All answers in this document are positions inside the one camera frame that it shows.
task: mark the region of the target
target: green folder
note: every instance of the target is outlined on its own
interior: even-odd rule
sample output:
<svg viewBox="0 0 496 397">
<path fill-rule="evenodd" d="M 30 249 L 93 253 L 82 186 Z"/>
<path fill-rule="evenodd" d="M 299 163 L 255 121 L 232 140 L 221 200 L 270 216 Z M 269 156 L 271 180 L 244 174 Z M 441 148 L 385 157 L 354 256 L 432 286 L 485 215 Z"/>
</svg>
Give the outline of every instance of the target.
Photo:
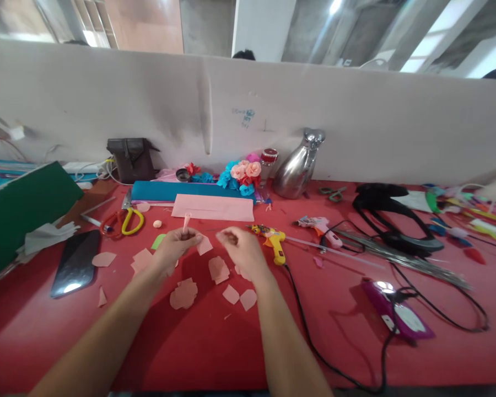
<svg viewBox="0 0 496 397">
<path fill-rule="evenodd" d="M 56 221 L 82 196 L 58 162 L 0 186 L 0 272 L 17 257 L 26 233 Z"/>
</svg>

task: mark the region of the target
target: pink glue gun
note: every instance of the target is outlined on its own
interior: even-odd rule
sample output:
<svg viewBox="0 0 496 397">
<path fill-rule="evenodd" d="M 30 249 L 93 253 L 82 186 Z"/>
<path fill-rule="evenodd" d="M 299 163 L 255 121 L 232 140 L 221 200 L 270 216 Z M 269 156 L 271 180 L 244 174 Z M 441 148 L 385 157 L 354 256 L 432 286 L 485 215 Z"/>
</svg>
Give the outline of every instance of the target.
<svg viewBox="0 0 496 397">
<path fill-rule="evenodd" d="M 301 227 L 313 228 L 314 230 L 316 230 L 318 236 L 323 236 L 325 232 L 329 230 L 329 227 L 327 226 L 329 224 L 329 220 L 322 217 L 307 218 L 305 216 L 294 222 L 294 224 L 297 224 Z M 333 232 L 328 232 L 327 234 L 325 234 L 325 237 L 335 249 L 338 249 L 343 245 L 342 241 Z"/>
</svg>

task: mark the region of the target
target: glue gun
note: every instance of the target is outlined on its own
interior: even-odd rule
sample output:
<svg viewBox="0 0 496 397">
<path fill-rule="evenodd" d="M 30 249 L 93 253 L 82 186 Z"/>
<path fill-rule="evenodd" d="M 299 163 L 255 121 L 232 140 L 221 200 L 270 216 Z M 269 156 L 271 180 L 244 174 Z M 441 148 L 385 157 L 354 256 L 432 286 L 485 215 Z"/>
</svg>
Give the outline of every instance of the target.
<svg viewBox="0 0 496 397">
<path fill-rule="evenodd" d="M 294 224 L 301 227 L 313 228 L 314 230 L 316 230 L 318 236 L 323 236 L 325 232 L 329 230 L 329 227 L 327 226 L 328 223 L 329 220 L 327 218 L 307 218 L 306 216 L 294 222 Z M 333 248 L 338 249 L 343 245 L 342 241 L 333 232 L 328 232 L 327 234 L 325 234 L 325 237 L 327 238 L 327 240 L 329 240 L 329 243 L 331 243 Z"/>
<path fill-rule="evenodd" d="M 268 228 L 264 225 L 246 225 L 252 232 L 257 235 L 266 237 L 265 245 L 274 249 L 274 263 L 282 266 L 285 264 L 285 254 L 281 248 L 281 242 L 285 240 L 283 232 L 277 232 L 275 229 Z"/>
</svg>

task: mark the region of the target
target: bottle cap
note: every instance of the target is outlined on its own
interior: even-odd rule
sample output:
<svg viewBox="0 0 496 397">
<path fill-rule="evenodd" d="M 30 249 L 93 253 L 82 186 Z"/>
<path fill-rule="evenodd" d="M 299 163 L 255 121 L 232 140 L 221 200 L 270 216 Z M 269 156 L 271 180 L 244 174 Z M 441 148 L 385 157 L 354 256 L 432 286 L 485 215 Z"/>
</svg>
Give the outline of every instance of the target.
<svg viewBox="0 0 496 397">
<path fill-rule="evenodd" d="M 268 148 L 263 150 L 263 153 L 261 153 L 261 160 L 265 163 L 275 163 L 278 156 L 279 152 L 277 150 Z"/>
</svg>

